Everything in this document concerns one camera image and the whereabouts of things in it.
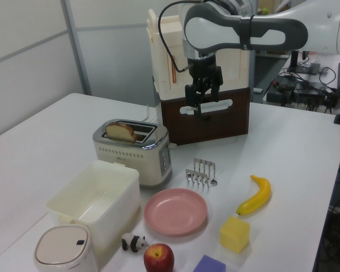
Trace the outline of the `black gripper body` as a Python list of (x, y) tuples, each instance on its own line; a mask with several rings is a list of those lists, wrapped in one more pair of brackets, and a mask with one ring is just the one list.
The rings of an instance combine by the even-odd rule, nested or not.
[(223, 84), (222, 69), (216, 64), (215, 53), (192, 59), (188, 58), (189, 74), (193, 84), (210, 82), (221, 86)]

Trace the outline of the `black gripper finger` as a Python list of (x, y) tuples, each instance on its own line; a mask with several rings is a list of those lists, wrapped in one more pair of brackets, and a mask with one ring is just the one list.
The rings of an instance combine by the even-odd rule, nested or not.
[(219, 89), (220, 84), (218, 82), (212, 82), (211, 83), (211, 101), (218, 102), (219, 101)]
[(209, 118), (202, 114), (201, 104), (209, 102), (209, 98), (205, 96), (208, 90), (209, 85), (202, 80), (185, 86), (186, 105), (194, 108), (194, 115), (204, 121)]

